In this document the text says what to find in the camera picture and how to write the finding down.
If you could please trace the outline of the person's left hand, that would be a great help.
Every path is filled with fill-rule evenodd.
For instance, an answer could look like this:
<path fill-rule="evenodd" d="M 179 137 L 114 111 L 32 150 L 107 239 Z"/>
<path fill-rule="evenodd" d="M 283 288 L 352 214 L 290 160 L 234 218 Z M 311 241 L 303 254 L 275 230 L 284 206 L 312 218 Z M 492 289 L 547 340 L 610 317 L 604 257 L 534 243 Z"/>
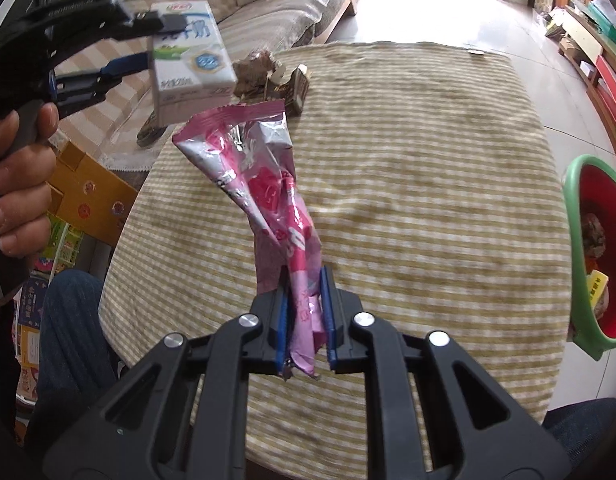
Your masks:
<path fill-rule="evenodd" d="M 0 250 L 33 263 L 50 237 L 46 211 L 56 158 L 46 140 L 58 130 L 58 110 L 52 103 L 43 105 L 37 119 L 39 141 L 7 155 L 19 126 L 15 110 L 0 120 Z"/>

